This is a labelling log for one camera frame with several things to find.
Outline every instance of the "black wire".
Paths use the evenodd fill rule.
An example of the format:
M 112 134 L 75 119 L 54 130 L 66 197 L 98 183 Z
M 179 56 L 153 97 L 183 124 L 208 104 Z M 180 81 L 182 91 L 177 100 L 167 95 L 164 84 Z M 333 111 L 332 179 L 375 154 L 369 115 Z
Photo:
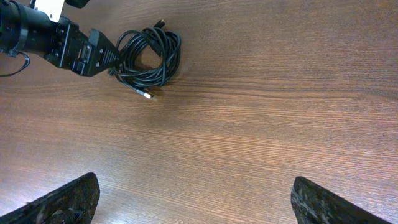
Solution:
M 23 69 L 27 68 L 30 65 L 30 58 L 28 55 L 26 55 L 25 53 L 22 53 L 22 52 L 18 52 L 18 54 L 21 54 L 25 57 L 25 64 L 18 71 L 11 73 L 11 74 L 0 75 L 0 77 L 10 77 L 12 75 L 17 74 L 18 72 L 21 72 Z
M 132 34 L 127 44 L 120 49 L 122 64 L 120 67 L 111 68 L 109 73 L 115 75 L 123 85 L 139 93 L 141 91 L 140 94 L 147 87 L 165 85 L 180 65 L 181 37 L 173 32 L 165 32 L 160 27 L 157 24 L 152 28 L 145 28 L 141 32 L 127 31 L 120 36 L 116 44 L 119 50 L 123 39 Z M 158 56 L 162 57 L 162 63 L 155 69 L 138 70 L 135 68 L 136 59 L 148 45 Z

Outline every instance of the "wood grain surface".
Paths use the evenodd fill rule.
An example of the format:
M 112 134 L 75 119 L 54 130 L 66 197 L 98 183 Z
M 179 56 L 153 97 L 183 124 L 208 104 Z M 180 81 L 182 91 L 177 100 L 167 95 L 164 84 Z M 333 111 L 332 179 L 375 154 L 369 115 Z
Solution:
M 93 223 L 296 223 L 302 175 L 398 223 L 396 0 L 92 0 L 63 14 L 114 43 L 165 19 L 183 39 L 178 76 L 153 100 L 34 55 L 0 79 L 0 215 L 95 172 Z M 0 57 L 1 73 L 22 63 Z

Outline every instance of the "cable plug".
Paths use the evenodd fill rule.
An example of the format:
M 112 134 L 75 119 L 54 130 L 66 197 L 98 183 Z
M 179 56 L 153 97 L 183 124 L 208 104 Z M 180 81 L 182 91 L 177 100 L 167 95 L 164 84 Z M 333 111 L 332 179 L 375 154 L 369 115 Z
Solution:
M 157 28 L 163 28 L 163 26 L 164 25 L 166 25 L 166 23 L 164 22 L 164 19 L 162 19 L 162 20 L 160 20 L 159 22 L 157 22 L 155 25 L 154 25 L 154 27 L 157 27 Z
M 136 89 L 136 92 L 144 97 L 146 97 L 147 99 L 151 99 L 152 96 L 150 93 L 146 92 L 145 90 L 140 90 L 140 89 Z

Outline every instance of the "wooden table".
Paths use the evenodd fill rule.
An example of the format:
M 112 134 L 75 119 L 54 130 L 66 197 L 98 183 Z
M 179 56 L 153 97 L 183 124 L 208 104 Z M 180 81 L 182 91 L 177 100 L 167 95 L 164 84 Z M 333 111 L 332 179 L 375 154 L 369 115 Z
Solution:
M 96 0 L 63 14 L 114 43 L 165 19 L 183 39 L 178 76 L 153 100 L 36 56 L 0 79 L 0 215 L 95 172 L 93 223 L 295 223 L 302 175 L 398 222 L 396 0 Z M 1 73 L 21 63 L 2 55 Z

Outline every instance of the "black cable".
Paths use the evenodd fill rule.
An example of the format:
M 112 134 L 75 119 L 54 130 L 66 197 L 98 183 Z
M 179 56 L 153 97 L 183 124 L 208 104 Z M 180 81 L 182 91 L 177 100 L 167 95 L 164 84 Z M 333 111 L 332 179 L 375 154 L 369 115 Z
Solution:
M 141 32 L 130 30 L 120 36 L 116 44 L 118 50 L 122 40 L 133 34 L 120 50 L 122 64 L 109 70 L 109 74 L 115 75 L 119 82 L 146 98 L 152 97 L 145 91 L 146 88 L 165 85 L 180 65 L 181 37 L 173 32 L 163 31 L 164 25 L 164 21 L 159 21 L 153 28 L 145 28 Z M 136 59 L 148 45 L 162 57 L 162 63 L 155 69 L 137 70 L 135 69 Z
M 18 71 L 11 73 L 11 74 L 0 75 L 0 77 L 10 77 L 12 75 L 17 74 L 18 72 L 21 72 L 23 69 L 27 68 L 30 65 L 30 58 L 28 55 L 26 55 L 25 53 L 22 53 L 22 52 L 18 52 L 18 54 L 21 54 L 25 57 L 25 64 Z

